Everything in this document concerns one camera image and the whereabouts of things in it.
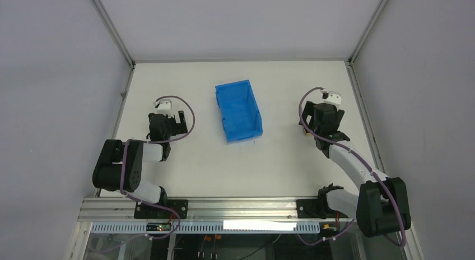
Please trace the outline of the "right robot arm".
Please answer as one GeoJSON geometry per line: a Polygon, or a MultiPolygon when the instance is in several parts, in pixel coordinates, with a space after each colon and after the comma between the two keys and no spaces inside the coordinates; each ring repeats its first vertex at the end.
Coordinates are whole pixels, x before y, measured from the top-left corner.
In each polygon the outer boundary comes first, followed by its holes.
{"type": "Polygon", "coordinates": [[[388,177],[358,155],[350,138],[339,130],[343,116],[344,110],[333,104],[307,101],[299,125],[314,134],[317,149],[346,173],[358,193],[330,184],[318,190],[314,203],[298,207],[306,217],[320,219],[342,213],[355,219],[368,238],[410,229],[405,182],[388,177]]]}

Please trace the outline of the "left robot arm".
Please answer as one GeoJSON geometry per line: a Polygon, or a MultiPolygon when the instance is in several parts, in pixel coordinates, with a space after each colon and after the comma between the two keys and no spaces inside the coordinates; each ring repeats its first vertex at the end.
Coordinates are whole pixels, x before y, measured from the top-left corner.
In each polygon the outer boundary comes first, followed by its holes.
{"type": "Polygon", "coordinates": [[[150,143],[142,140],[105,140],[92,174],[95,188],[120,192],[138,201],[167,206],[166,190],[142,179],[142,165],[146,162],[166,161],[171,152],[171,138],[187,134],[185,114],[150,113],[148,115],[150,143]]]}

